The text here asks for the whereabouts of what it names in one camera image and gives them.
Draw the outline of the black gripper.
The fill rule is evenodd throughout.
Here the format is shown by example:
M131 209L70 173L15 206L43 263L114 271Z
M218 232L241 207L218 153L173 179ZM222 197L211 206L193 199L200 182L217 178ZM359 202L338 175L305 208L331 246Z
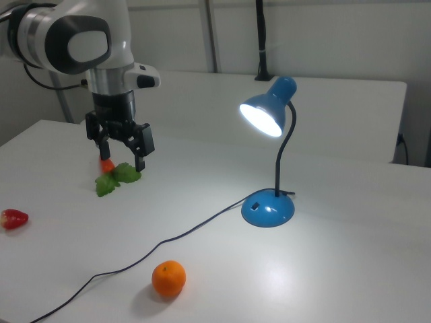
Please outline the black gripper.
M99 149L101 159L110 158L108 138L123 143L132 151L135 170L145 168L145 157L154 152L154 139L148 123L135 123L135 96L128 91L116 95L92 94L95 112L86 114L86 135Z

